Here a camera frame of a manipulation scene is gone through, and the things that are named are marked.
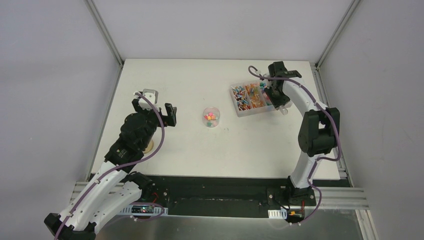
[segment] white wall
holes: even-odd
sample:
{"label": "white wall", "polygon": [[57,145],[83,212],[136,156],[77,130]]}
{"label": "white wall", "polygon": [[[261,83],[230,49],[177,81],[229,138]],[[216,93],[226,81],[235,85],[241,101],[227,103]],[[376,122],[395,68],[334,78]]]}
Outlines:
{"label": "white wall", "polygon": [[322,66],[382,240],[422,239],[424,1],[365,0]]}
{"label": "white wall", "polygon": [[351,0],[95,0],[122,57],[316,62]]}
{"label": "white wall", "polygon": [[1,1],[0,239],[53,239],[118,71],[84,1]]}

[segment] gray wall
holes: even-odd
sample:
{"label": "gray wall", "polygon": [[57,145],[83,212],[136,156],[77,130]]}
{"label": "gray wall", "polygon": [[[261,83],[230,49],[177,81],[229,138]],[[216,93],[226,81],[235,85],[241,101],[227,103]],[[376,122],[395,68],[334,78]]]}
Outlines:
{"label": "gray wall", "polygon": [[422,239],[424,1],[365,0],[322,66],[380,239]]}
{"label": "gray wall", "polygon": [[84,1],[1,1],[0,239],[53,239],[118,71]]}
{"label": "gray wall", "polygon": [[123,58],[316,62],[351,0],[95,0]]}

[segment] white table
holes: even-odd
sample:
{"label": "white table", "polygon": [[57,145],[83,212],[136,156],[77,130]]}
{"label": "white table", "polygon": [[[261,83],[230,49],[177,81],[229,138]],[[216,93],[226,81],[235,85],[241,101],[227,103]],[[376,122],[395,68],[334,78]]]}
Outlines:
{"label": "white table", "polygon": [[[286,178],[299,158],[298,133],[302,116],[293,105],[287,115],[279,111],[237,117],[230,98],[230,85],[256,80],[248,73],[254,65],[268,71],[273,61],[127,59],[106,121],[92,172],[95,173],[110,146],[118,139],[127,115],[134,112],[135,91],[159,92],[158,105],[177,107],[176,127],[165,128],[162,149],[152,159],[134,167],[147,175]],[[310,63],[285,61],[288,70],[298,70],[306,86],[318,98]],[[220,123],[208,128],[202,123],[206,107],[220,110]],[[158,128],[153,136],[157,146]],[[323,161],[315,179],[340,179],[337,164]]]}

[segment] tabletop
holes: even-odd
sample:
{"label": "tabletop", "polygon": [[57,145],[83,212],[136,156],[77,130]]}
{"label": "tabletop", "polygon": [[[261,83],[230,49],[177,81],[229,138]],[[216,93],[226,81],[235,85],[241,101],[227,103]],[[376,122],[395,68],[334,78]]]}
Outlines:
{"label": "tabletop", "polygon": [[[146,175],[287,178],[298,162],[298,133],[302,115],[292,105],[288,114],[279,111],[237,117],[230,85],[257,80],[248,66],[268,71],[269,60],[127,59],[99,143],[92,172],[95,173],[111,145],[118,139],[127,115],[134,113],[133,93],[143,89],[159,92],[157,104],[177,107],[176,127],[165,128],[162,148],[134,171]],[[318,98],[308,61],[284,61],[288,70],[298,70],[305,85]],[[203,110],[216,107],[219,125],[202,122]],[[153,136],[154,149],[161,129]],[[315,179],[340,179],[335,162],[323,161]]]}

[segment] purple cable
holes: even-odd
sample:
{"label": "purple cable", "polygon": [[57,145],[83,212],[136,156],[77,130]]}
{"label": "purple cable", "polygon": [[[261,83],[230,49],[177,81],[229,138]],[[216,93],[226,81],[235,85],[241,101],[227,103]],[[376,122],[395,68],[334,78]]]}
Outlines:
{"label": "purple cable", "polygon": [[257,78],[260,78],[260,79],[266,79],[266,80],[281,80],[281,81],[289,81],[290,83],[294,83],[294,84],[296,84],[297,86],[299,86],[300,88],[302,88],[305,92],[306,92],[306,94],[310,97],[310,99],[312,99],[312,102],[313,102],[313,104],[317,107],[317,108],[319,108],[319,110],[321,110],[326,116],[327,116],[327,118],[330,120],[330,123],[331,123],[331,127],[332,127],[332,129],[333,129],[333,131],[334,131],[334,135],[335,135],[335,141],[336,141],[336,143],[337,143],[337,148],[338,148],[338,151],[337,151],[337,157],[336,158],[330,158],[330,157],[326,157],[326,156],[321,156],[321,157],[318,157],[317,159],[316,159],[316,162],[313,164],[313,167],[312,167],[312,169],[311,169],[311,171],[310,171],[310,173],[309,173],[309,176],[307,177],[307,183],[309,184],[309,186],[311,187],[311,188],[313,188],[313,189],[315,189],[315,190],[317,190],[318,191],[318,193],[319,193],[319,200],[318,200],[318,203],[316,204],[316,207],[315,207],[315,209],[305,218],[305,219],[303,219],[302,221],[300,221],[299,222],[299,224],[301,224],[301,223],[303,223],[303,222],[305,222],[307,219],[309,219],[317,210],[318,210],[318,208],[320,207],[320,205],[321,205],[321,200],[323,199],[323,195],[322,195],[322,193],[321,193],[321,190],[318,188],[318,187],[316,187],[316,186],[314,186],[311,182],[310,182],[310,180],[311,180],[311,178],[312,178],[312,174],[314,173],[314,171],[315,171],[315,169],[317,168],[317,165],[318,165],[318,161],[320,161],[320,160],[329,160],[329,161],[332,161],[332,162],[337,162],[337,161],[339,161],[340,160],[340,158],[342,157],[342,147],[341,147],[341,144],[340,144],[340,138],[339,138],[339,132],[337,131],[337,127],[336,127],[336,123],[334,122],[334,119],[333,119],[333,117],[326,111],[326,110],[324,110],[324,108],[322,107],[322,106],[320,106],[319,104],[318,104],[318,102],[317,102],[317,100],[315,99],[315,97],[312,95],[312,93],[304,86],[304,85],[302,85],[300,82],[298,82],[298,81],[295,81],[295,80],[293,80],[293,79],[290,79],[290,78],[286,78],[286,77],[267,77],[267,76],[262,76],[262,75],[260,75],[260,74],[256,74],[256,73],[254,73],[254,72],[252,72],[252,70],[251,69],[254,69],[255,70],[255,72],[257,72],[258,71],[258,69],[256,68],[256,67],[254,67],[254,66],[252,66],[252,65],[250,65],[249,67],[248,67],[248,71],[249,71],[249,73],[251,74],[251,75],[253,75],[253,76],[255,76],[255,77],[257,77]]}
{"label": "purple cable", "polygon": [[[142,94],[139,94],[138,92],[136,93],[137,96],[139,96],[140,98],[142,98],[144,101],[147,102],[147,104],[149,104],[149,106],[151,107],[151,109],[153,110],[153,112],[156,114],[157,119],[159,120],[159,124],[160,124],[160,128],[162,129],[162,137],[160,139],[160,143],[157,146],[157,148],[147,157],[142,158],[138,161],[134,161],[134,162],[129,162],[129,163],[125,163],[119,166],[116,166],[114,168],[111,168],[110,170],[106,171],[105,173],[103,173],[99,178],[97,178],[97,180],[100,181],[106,177],[108,174],[110,174],[111,172],[121,169],[121,168],[125,168],[128,166],[132,166],[132,165],[136,165],[139,163],[142,163],[144,161],[149,160],[150,158],[152,158],[158,151],[159,149],[161,149],[162,144],[164,143],[164,139],[165,139],[165,126],[164,126],[164,122],[162,121],[161,115],[159,114],[158,110],[156,110],[156,107],[147,99],[145,98]],[[76,201],[75,205],[73,206],[73,208],[71,208],[71,210],[69,211],[70,214],[74,213],[75,210],[77,209],[77,207],[81,204],[81,202],[84,200],[84,198],[90,193],[90,191],[96,186],[97,183],[93,183],[88,189],[87,191],[85,191],[81,197],[78,199],[78,201]],[[69,216],[66,216],[65,219],[63,220],[62,224],[59,226],[59,228],[57,229],[56,235],[54,235],[54,240],[58,240],[59,239],[59,234],[61,233],[62,229],[64,228],[66,222],[68,221]]]}
{"label": "purple cable", "polygon": [[133,205],[150,205],[150,206],[155,206],[161,209],[160,213],[156,216],[151,216],[149,218],[146,219],[140,219],[140,218],[135,218],[137,220],[137,222],[148,222],[148,221],[152,221],[155,220],[157,218],[159,218],[160,216],[162,216],[162,214],[165,213],[165,208],[157,203],[153,203],[153,202],[133,202]]}

